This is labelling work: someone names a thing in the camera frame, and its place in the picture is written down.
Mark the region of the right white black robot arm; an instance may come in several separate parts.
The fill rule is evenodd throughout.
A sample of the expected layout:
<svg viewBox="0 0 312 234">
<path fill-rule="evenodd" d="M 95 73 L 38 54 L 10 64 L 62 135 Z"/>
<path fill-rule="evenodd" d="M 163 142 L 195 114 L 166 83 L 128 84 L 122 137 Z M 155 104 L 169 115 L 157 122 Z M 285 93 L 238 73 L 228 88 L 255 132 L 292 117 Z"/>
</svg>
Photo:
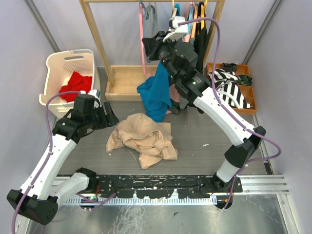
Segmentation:
<svg viewBox="0 0 312 234">
<path fill-rule="evenodd" d="M 160 31 L 152 38 L 143 38 L 145 54 L 152 61 L 158 60 L 178 93 L 206 113 L 230 139 L 232 145 L 212 179 L 216 190 L 225 192 L 234 175 L 259 148 L 266 130 L 245 122 L 224 100 L 215 97 L 211 82 L 196 69 L 198 55 L 190 43 L 165 40 L 166 36 Z"/>
</svg>

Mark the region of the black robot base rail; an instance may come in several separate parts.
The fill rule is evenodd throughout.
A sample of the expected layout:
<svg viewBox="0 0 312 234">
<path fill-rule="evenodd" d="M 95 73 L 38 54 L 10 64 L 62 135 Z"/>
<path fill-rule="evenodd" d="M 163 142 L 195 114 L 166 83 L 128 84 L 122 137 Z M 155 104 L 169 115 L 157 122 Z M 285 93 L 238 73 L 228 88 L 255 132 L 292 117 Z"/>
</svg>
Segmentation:
<svg viewBox="0 0 312 234">
<path fill-rule="evenodd" d="M 95 194 L 93 201 L 99 198 L 130 199 L 137 197 L 160 199 L 171 198 L 177 193 L 179 201 L 190 198 L 212 198 L 218 193 L 243 192 L 239 178 L 230 182 L 217 181 L 210 175 L 96 175 L 82 193 Z"/>
</svg>

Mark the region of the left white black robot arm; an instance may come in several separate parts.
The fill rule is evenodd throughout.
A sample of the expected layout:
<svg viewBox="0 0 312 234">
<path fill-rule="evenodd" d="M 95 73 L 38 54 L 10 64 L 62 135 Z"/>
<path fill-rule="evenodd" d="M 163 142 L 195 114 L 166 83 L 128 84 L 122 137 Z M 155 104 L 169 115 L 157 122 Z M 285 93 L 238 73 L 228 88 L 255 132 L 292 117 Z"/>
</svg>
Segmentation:
<svg viewBox="0 0 312 234">
<path fill-rule="evenodd" d="M 100 91 L 81 92 L 74 106 L 48 129 L 49 144 L 37 166 L 18 190 L 11 189 L 7 200 L 14 215 L 21 215 L 41 225 L 49 224 L 58 208 L 73 195 L 93 193 L 98 187 L 97 174 L 79 168 L 56 187 L 52 184 L 65 159 L 81 138 L 95 130 L 113 127 L 119 122 L 109 102 L 100 102 Z"/>
</svg>

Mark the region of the beige t shirt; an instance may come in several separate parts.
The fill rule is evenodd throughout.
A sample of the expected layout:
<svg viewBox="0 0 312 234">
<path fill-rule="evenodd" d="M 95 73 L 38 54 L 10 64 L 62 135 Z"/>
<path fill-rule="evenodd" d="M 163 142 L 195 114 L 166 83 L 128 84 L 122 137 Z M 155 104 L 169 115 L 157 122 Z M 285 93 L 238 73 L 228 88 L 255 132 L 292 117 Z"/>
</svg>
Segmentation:
<svg viewBox="0 0 312 234">
<path fill-rule="evenodd" d="M 143 113 L 133 114 L 121 121 L 111 132 L 106 152 L 128 147 L 139 152 L 142 169 L 148 169 L 162 160 L 176 160 L 177 149 L 172 143 L 171 124 L 155 122 Z"/>
</svg>

